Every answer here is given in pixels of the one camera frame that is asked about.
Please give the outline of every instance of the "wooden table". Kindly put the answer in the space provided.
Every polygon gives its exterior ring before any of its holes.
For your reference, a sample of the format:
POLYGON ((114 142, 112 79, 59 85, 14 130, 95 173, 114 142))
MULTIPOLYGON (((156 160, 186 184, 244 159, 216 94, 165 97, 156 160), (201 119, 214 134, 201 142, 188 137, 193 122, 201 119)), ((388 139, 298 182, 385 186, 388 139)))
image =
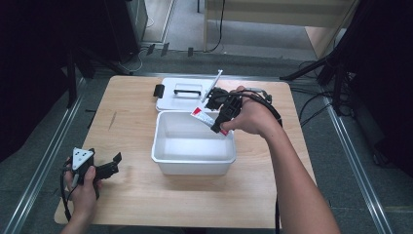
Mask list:
MULTIPOLYGON (((267 144, 235 131, 237 160, 227 175, 163 175, 151 158, 156 117, 152 97, 162 78, 113 77, 83 148, 95 149, 95 164, 122 152, 119 172, 103 182, 95 224, 186 227, 274 228, 276 185, 267 144)), ((274 107, 306 169, 314 179, 294 102, 286 83, 220 80, 273 95, 274 107)), ((55 213, 65 223, 63 205, 55 213)))

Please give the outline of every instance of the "black handle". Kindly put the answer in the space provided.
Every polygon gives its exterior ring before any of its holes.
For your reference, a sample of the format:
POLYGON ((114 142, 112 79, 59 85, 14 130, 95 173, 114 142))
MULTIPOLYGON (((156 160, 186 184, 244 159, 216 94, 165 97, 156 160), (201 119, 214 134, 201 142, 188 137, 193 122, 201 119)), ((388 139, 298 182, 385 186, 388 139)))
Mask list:
POLYGON ((201 95, 201 91, 187 91, 187 90, 173 90, 173 92, 177 95, 178 93, 191 93, 191 94, 198 94, 201 95))

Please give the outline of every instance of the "cable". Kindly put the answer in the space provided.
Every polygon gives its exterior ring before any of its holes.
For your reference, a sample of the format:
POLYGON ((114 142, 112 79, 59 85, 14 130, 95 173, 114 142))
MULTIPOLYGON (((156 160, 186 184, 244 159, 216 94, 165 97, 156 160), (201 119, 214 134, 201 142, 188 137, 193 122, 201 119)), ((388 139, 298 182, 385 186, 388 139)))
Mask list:
POLYGON ((326 106, 324 106, 322 109, 320 109, 319 111, 317 111, 316 113, 314 113, 310 118, 304 120, 303 122, 300 123, 301 128, 304 127, 304 125, 306 125, 308 122, 310 122, 310 120, 312 120, 313 118, 315 118, 316 116, 320 115, 328 106, 330 106, 331 103, 327 104, 326 106))
POLYGON ((207 51, 205 51, 205 53, 211 53, 211 52, 215 51, 216 48, 221 43, 221 39, 222 39, 222 21, 224 19, 224 9, 225 9, 225 0, 222 1, 222 11, 221 11, 221 21, 219 23, 219 40, 218 40, 218 43, 216 44, 216 46, 213 49, 207 50, 207 51))
POLYGON ((63 169, 60 174, 60 195, 61 195, 61 201, 63 202, 64 206, 64 215, 66 216, 67 220, 70 221, 70 218, 72 215, 70 214, 69 207, 67 205, 68 200, 66 199, 66 194, 64 192, 64 175, 66 174, 67 171, 70 171, 70 169, 67 168, 67 165, 71 163, 69 161, 65 162, 63 164, 63 169))
POLYGON ((118 64, 119 64, 122 68, 124 68, 125 70, 127 70, 128 72, 138 71, 138 70, 140 70, 140 68, 142 68, 142 66, 143 66, 142 58, 140 58, 140 53, 142 53, 142 52, 144 52, 144 51, 147 51, 147 49, 142 49, 142 50, 137 54, 137 58, 138 58, 139 61, 140 61, 140 66, 139 66, 138 69, 131 70, 131 69, 123 66, 120 62, 119 62, 118 64))
POLYGON ((276 120, 280 123, 280 125, 282 126, 282 117, 279 114, 279 112, 277 111, 276 108, 274 108, 273 105, 271 105, 266 99, 264 99, 263 97, 261 97, 260 95, 247 95, 247 94, 243 94, 243 92, 250 92, 248 90, 243 90, 243 91, 239 91, 236 93, 228 93, 228 94, 222 94, 222 95, 215 95, 213 97, 209 98, 209 101, 218 99, 218 98, 224 98, 224 97, 230 97, 230 96, 240 96, 240 97, 246 97, 246 98, 251 98, 252 100, 255 100, 256 102, 264 105, 265 107, 267 107, 268 110, 270 110, 270 112, 273 114, 273 116, 276 118, 276 120))
POLYGON ((72 191, 69 192, 69 195, 67 195, 67 198, 66 198, 67 201, 70 201, 70 196, 72 195, 73 191, 74 191, 76 188, 77 188, 77 185, 76 185, 74 188, 72 188, 72 191))
POLYGON ((294 87, 291 87, 290 90, 292 92, 297 92, 297 93, 302 93, 302 94, 307 94, 307 95, 316 95, 316 94, 319 93, 319 92, 316 92, 316 91, 305 90, 305 89, 294 88, 294 87))
POLYGON ((152 18, 148 17, 148 19, 152 21, 152 24, 146 25, 146 28, 151 27, 151 26, 153 26, 153 24, 155 24, 155 21, 152 18))
POLYGON ((305 109, 306 106, 310 103, 310 101, 312 101, 312 100, 314 100, 314 99, 316 99, 316 98, 318 98, 318 97, 320 97, 320 96, 331 98, 331 97, 332 97, 332 93, 331 93, 331 92, 318 93, 318 94, 314 95, 313 97, 311 97, 310 99, 308 99, 308 100, 304 103, 303 107, 301 107, 300 113, 299 113, 299 115, 298 115, 298 120, 301 120, 301 117, 303 116, 304 109, 305 109))
MULTIPOLYGON (((218 24, 218 20, 215 21, 215 28, 216 28, 217 31, 219 31, 220 26, 219 26, 219 24, 218 24)), ((224 44, 221 44, 221 50, 220 50, 219 52, 216 52, 216 53, 217 53, 217 54, 221 54, 221 52, 224 51, 224 49, 225 49, 225 45, 224 45, 224 44)))

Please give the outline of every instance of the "forearm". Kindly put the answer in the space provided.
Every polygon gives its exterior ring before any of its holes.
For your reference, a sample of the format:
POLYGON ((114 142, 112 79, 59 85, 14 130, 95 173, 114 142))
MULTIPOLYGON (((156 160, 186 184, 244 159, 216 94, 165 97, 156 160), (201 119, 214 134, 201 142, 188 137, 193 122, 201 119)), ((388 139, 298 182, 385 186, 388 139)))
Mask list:
POLYGON ((80 234, 86 233, 91 222, 87 217, 76 216, 75 214, 70 219, 69 223, 63 228, 60 234, 80 234))
POLYGON ((286 233, 339 233, 334 216, 279 125, 264 135, 273 161, 286 233))

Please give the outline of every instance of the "black device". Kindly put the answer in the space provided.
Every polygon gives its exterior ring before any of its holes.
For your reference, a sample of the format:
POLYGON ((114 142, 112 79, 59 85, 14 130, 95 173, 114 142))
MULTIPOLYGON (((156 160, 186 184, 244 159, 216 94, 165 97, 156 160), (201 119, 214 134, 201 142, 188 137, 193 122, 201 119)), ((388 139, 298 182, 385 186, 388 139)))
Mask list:
POLYGON ((245 89, 240 92, 229 93, 226 90, 223 90, 218 87, 211 89, 207 95, 208 102, 206 108, 210 110, 219 109, 219 115, 215 119, 215 123, 210 127, 214 132, 219 133, 221 130, 220 125, 224 122, 230 121, 237 117, 243 106, 243 97, 251 98, 254 101, 257 101, 260 104, 263 104, 267 107, 277 121, 282 126, 282 117, 279 112, 274 108, 272 103, 272 96, 267 95, 263 90, 259 89, 245 89))
POLYGON ((113 161, 98 167, 94 165, 94 149, 83 150, 75 148, 73 150, 73 155, 63 164, 62 173, 60 175, 60 193, 61 199, 64 205, 64 214, 66 215, 67 220, 70 220, 71 214, 67 206, 67 201, 70 198, 71 192, 76 189, 78 184, 84 184, 85 174, 88 171, 90 166, 94 166, 96 169, 96 174, 94 176, 94 192, 96 194, 96 199, 99 198, 99 193, 97 190, 96 182, 100 179, 110 178, 112 175, 119 172, 118 164, 122 161, 122 154, 119 152, 114 158, 113 161), (64 192, 64 175, 67 172, 73 174, 73 183, 72 191, 66 197, 64 192))

